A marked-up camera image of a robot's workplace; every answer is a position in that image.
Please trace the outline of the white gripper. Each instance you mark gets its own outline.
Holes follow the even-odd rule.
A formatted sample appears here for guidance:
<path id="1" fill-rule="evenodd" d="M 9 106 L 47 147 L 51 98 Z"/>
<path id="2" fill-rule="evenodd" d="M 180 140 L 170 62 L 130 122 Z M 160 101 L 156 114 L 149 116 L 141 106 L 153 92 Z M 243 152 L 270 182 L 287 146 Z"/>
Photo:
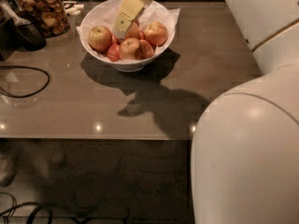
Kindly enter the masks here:
<path id="1" fill-rule="evenodd" d="M 112 29 L 113 35 L 124 39 L 127 31 L 149 3 L 150 0 L 121 0 L 119 13 Z"/>

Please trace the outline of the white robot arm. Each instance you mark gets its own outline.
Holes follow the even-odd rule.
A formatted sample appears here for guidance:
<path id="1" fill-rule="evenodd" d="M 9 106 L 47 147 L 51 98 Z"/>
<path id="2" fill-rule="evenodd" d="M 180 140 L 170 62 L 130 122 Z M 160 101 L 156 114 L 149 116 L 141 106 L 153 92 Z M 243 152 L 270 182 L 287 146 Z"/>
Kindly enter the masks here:
<path id="1" fill-rule="evenodd" d="M 299 224 L 299 0 L 224 0 L 261 76 L 192 132 L 192 224 Z"/>

